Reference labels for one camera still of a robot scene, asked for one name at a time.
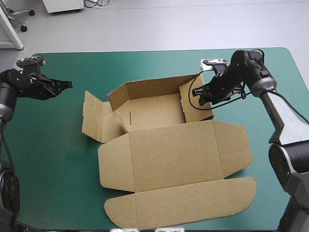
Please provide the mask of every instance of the box lid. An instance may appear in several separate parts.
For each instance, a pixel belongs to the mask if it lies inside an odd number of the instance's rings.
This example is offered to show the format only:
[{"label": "box lid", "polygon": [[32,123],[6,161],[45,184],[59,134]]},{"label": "box lid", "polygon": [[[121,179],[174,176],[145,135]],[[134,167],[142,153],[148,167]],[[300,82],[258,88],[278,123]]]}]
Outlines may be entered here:
[{"label": "box lid", "polygon": [[98,157],[101,184],[132,192],[219,180],[252,163],[245,128],[213,120],[131,131]]},{"label": "box lid", "polygon": [[120,228],[140,230],[237,214],[256,194],[251,177],[215,180],[108,199],[105,212]]}]

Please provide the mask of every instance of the white cabinet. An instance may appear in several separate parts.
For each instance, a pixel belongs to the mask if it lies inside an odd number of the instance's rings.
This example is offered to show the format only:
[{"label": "white cabinet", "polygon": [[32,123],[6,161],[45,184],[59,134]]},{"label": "white cabinet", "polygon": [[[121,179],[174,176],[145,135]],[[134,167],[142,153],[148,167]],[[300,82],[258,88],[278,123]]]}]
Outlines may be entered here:
[{"label": "white cabinet", "polygon": [[84,0],[43,0],[43,2],[48,13],[84,8]]}]

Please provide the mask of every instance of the unfolded cardboard box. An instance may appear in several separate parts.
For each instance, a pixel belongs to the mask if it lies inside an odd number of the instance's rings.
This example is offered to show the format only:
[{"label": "unfolded cardboard box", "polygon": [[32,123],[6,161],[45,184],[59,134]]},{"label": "unfolded cardboard box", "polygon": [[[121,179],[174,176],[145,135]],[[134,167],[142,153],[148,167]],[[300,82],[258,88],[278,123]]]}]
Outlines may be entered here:
[{"label": "unfolded cardboard box", "polygon": [[[253,178],[224,179],[252,163],[246,130],[189,105],[195,77],[127,82],[110,102],[86,92],[83,132],[107,142],[98,150],[101,184],[134,192],[105,203],[117,226],[143,230],[224,217],[252,203]],[[193,87],[201,85],[200,76]]]}]

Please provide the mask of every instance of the green table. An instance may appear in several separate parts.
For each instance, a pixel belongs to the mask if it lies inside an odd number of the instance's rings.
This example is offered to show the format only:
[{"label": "green table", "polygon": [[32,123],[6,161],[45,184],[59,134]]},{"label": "green table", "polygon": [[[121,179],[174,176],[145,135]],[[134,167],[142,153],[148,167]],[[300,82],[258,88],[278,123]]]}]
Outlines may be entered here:
[{"label": "green table", "polygon": [[[103,188],[98,175],[100,143],[81,133],[84,92],[107,101],[107,93],[125,81],[199,72],[202,58],[230,59],[235,50],[43,54],[42,72],[71,80],[73,89],[48,101],[19,99],[6,134],[21,183],[20,221],[41,229],[110,229],[104,202],[127,194]],[[278,91],[309,116],[309,94],[288,50],[264,49]],[[208,82],[213,73],[205,73]],[[253,176],[258,190],[244,212],[183,225],[186,229],[274,229],[288,202],[268,161],[274,129],[253,96],[216,109],[215,120],[248,130],[253,165],[233,177]]]}]

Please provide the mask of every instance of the white cable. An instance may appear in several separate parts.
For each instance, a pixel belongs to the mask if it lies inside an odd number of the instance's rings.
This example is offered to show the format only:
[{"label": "white cable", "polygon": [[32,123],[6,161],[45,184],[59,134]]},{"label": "white cable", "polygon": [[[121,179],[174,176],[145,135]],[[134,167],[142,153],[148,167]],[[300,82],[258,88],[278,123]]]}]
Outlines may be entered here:
[{"label": "white cable", "polygon": [[93,7],[93,8],[103,8],[104,6],[111,4],[114,0],[108,0],[105,2],[104,0],[98,0],[97,2],[92,1],[92,0],[84,0],[84,4],[87,7]]}]

